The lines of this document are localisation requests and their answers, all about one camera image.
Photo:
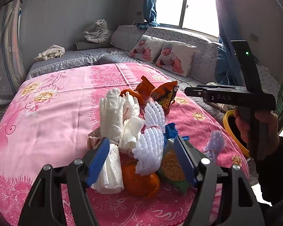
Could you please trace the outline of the person's right forearm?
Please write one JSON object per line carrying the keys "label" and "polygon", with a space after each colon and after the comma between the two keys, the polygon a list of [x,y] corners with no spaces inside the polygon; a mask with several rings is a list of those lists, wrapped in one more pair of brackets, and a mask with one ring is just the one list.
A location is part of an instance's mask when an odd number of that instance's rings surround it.
{"label": "person's right forearm", "polygon": [[283,137],[278,148],[264,160],[255,160],[262,197],[272,205],[283,200]]}

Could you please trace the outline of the person's right hand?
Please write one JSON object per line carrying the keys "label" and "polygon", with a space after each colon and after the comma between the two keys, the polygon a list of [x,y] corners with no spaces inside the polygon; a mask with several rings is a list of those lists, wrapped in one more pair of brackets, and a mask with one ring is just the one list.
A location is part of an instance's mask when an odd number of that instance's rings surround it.
{"label": "person's right hand", "polygon": [[[250,130],[250,126],[247,122],[241,119],[238,107],[235,107],[234,109],[234,117],[236,118],[235,123],[240,131],[242,140],[248,143],[248,132]],[[268,125],[268,138],[265,155],[269,156],[277,150],[280,143],[278,134],[278,116],[273,112],[256,111],[255,117],[259,122],[264,122]]]}

